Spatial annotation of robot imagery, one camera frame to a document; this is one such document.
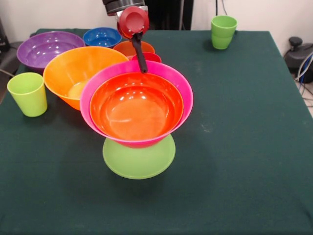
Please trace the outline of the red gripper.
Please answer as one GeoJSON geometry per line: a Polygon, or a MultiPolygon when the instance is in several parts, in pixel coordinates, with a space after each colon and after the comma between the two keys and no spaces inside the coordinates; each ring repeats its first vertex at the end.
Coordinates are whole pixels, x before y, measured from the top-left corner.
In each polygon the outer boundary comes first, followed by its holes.
{"type": "Polygon", "coordinates": [[[117,26],[121,35],[132,39],[141,73],[148,71],[141,48],[142,35],[149,29],[148,7],[129,6],[118,14],[117,26]]]}

